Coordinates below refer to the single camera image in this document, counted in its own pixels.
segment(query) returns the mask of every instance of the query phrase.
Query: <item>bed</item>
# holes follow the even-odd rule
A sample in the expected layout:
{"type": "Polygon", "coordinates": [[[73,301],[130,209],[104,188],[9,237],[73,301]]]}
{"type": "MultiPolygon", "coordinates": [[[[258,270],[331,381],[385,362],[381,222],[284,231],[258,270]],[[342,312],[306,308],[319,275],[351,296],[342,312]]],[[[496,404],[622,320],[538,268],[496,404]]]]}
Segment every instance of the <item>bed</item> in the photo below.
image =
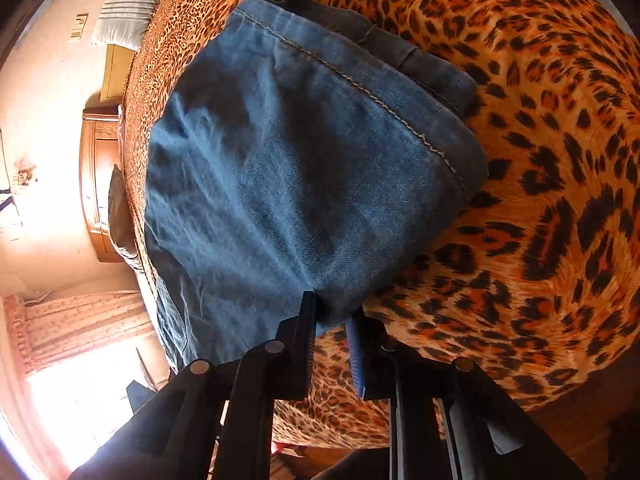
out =
{"type": "MultiPolygon", "coordinates": [[[[161,0],[134,58],[124,171],[145,275],[149,130],[239,0],[161,0]]],[[[640,320],[640,48],[596,0],[317,0],[350,8],[472,75],[468,126],[489,182],[365,304],[426,357],[468,356],[525,409],[636,340],[640,320]]],[[[359,402],[344,330],[318,339],[312,392],[280,402],[274,440],[383,447],[386,404],[359,402]]]]}

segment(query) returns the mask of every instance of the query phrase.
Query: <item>jeans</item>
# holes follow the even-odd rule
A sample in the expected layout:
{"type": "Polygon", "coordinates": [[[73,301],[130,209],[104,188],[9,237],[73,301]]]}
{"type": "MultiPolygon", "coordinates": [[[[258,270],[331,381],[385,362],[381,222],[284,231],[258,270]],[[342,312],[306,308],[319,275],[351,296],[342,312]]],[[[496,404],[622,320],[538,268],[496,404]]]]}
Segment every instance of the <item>jeans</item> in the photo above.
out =
{"type": "Polygon", "coordinates": [[[177,368],[238,359],[297,314],[337,326],[485,181],[475,83],[363,16],[244,0],[153,126],[145,241],[177,368]]]}

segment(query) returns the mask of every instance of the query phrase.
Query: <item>light switch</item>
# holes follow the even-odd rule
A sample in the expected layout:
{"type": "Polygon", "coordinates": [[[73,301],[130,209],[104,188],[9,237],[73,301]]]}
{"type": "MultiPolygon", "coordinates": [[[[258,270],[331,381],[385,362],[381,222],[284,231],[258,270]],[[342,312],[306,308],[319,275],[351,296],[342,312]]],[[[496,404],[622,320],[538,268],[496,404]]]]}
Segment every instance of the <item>light switch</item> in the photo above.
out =
{"type": "Polygon", "coordinates": [[[76,16],[76,21],[74,22],[74,26],[71,27],[71,37],[69,41],[80,41],[82,38],[82,32],[84,31],[84,26],[86,25],[86,19],[88,14],[78,14],[76,16]]]}

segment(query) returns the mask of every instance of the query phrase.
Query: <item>denim seam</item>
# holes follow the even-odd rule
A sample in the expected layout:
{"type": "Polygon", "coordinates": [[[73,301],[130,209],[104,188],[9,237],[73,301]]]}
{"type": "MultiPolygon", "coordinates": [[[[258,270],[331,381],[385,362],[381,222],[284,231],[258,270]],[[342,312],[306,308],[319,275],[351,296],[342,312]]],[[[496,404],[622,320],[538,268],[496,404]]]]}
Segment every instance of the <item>denim seam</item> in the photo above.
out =
{"type": "MultiPolygon", "coordinates": [[[[400,72],[402,72],[402,65],[404,65],[404,62],[405,62],[407,59],[409,59],[409,56],[411,56],[411,54],[414,54],[417,50],[418,50],[418,47],[416,46],[416,47],[415,47],[411,52],[409,52],[409,53],[405,56],[405,58],[402,60],[402,63],[400,63],[400,64],[398,65],[398,70],[399,70],[400,72]]],[[[458,109],[458,107],[457,107],[455,104],[453,104],[451,101],[449,101],[446,97],[444,97],[444,96],[440,95],[438,92],[436,92],[433,88],[431,88],[430,86],[426,85],[425,83],[423,83],[423,82],[421,82],[421,81],[418,81],[417,79],[415,79],[415,78],[413,78],[413,77],[411,77],[411,76],[409,76],[409,75],[407,75],[407,74],[404,74],[404,75],[406,75],[406,76],[407,76],[411,81],[413,81],[414,83],[416,83],[418,86],[421,86],[422,88],[424,88],[424,90],[425,90],[427,93],[431,94],[431,95],[432,95],[432,97],[436,98],[438,101],[441,101],[441,104],[442,104],[443,106],[447,107],[447,108],[448,108],[449,110],[451,110],[453,113],[455,113],[455,114],[460,118],[460,120],[462,120],[462,119],[463,119],[463,117],[462,117],[462,112],[458,109]]]]}
{"type": "Polygon", "coordinates": [[[358,45],[358,46],[361,46],[361,45],[362,45],[362,42],[363,42],[363,41],[365,41],[365,40],[369,37],[369,34],[371,34],[371,31],[372,31],[374,28],[376,28],[376,26],[375,26],[375,25],[371,25],[371,26],[367,29],[367,31],[364,33],[364,36],[363,36],[363,37],[361,37],[358,41],[355,41],[354,43],[355,43],[356,45],[358,45]]]}
{"type": "Polygon", "coordinates": [[[260,21],[256,20],[253,16],[248,15],[246,12],[244,12],[244,10],[238,9],[236,8],[236,11],[239,12],[240,14],[242,14],[244,17],[246,17],[248,20],[250,20],[251,22],[254,22],[256,25],[259,25],[260,27],[264,28],[265,30],[268,30],[271,34],[273,34],[276,38],[279,38],[281,41],[283,41],[284,43],[287,43],[288,45],[294,47],[295,49],[299,50],[300,52],[303,52],[304,54],[307,54],[308,56],[311,56],[313,59],[319,61],[320,63],[322,63],[323,65],[325,65],[327,68],[329,68],[330,70],[332,70],[333,72],[337,73],[337,75],[341,76],[342,78],[346,79],[349,83],[351,83],[353,86],[355,86],[358,90],[360,90],[361,92],[364,92],[366,95],[368,95],[370,97],[370,99],[373,100],[373,102],[377,103],[380,107],[382,107],[384,110],[387,111],[387,113],[389,113],[392,117],[394,117],[396,120],[398,120],[401,124],[403,124],[412,134],[414,134],[414,136],[418,137],[418,139],[420,139],[422,141],[422,143],[433,153],[435,153],[437,156],[439,156],[441,158],[441,160],[445,163],[445,165],[449,168],[449,171],[451,173],[453,173],[454,177],[456,178],[456,180],[458,181],[458,185],[460,186],[460,189],[462,190],[462,195],[466,201],[466,189],[465,189],[465,184],[462,181],[462,179],[460,178],[458,172],[456,171],[456,169],[453,167],[453,165],[449,162],[449,160],[446,157],[446,154],[444,152],[441,152],[440,150],[436,149],[424,136],[424,134],[420,134],[418,133],[418,131],[416,131],[414,129],[414,127],[412,127],[407,121],[405,121],[402,117],[400,117],[400,115],[398,115],[398,113],[396,113],[395,111],[393,111],[384,101],[380,100],[378,97],[376,97],[374,94],[372,94],[372,92],[370,92],[369,90],[367,90],[366,88],[364,88],[364,86],[360,85],[358,82],[356,82],[353,78],[351,78],[350,76],[342,73],[339,69],[337,69],[335,66],[333,66],[331,63],[329,63],[328,61],[324,60],[323,58],[321,58],[320,56],[318,56],[317,54],[314,54],[313,52],[311,52],[310,50],[307,50],[301,46],[299,46],[298,44],[293,43],[291,40],[288,40],[287,38],[285,38],[283,35],[279,34],[278,32],[276,32],[275,30],[273,30],[271,27],[268,27],[267,25],[261,23],[260,21]]]}

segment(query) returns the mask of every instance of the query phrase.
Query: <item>window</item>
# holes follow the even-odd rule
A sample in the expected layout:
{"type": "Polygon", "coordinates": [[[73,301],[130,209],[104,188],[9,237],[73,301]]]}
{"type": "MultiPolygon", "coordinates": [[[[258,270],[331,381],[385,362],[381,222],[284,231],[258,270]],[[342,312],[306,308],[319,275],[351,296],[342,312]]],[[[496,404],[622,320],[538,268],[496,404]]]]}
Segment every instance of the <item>window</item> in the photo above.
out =
{"type": "Polygon", "coordinates": [[[29,378],[47,433],[73,470],[132,415],[126,388],[146,384],[133,342],[95,350],[29,378]]]}

